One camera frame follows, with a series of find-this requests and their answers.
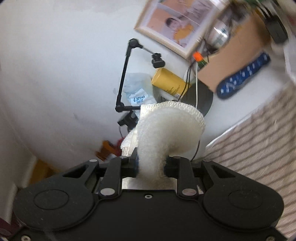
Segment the beige striped blanket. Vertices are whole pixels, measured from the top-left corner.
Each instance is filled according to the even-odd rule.
[[[276,190],[285,203],[277,229],[296,233],[295,86],[209,144],[205,158]]]

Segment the yellow cylinder container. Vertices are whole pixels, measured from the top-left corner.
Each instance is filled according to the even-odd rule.
[[[186,83],[179,76],[165,68],[160,68],[157,70],[151,83],[177,98],[181,96],[186,85]]]

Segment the wooden picture frame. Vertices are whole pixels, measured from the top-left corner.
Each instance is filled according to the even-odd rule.
[[[229,0],[148,0],[134,29],[185,59]]]

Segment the brown cardboard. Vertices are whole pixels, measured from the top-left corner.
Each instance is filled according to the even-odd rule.
[[[256,59],[269,42],[270,34],[264,22],[254,13],[229,43],[198,73],[199,80],[215,93],[222,80]]]

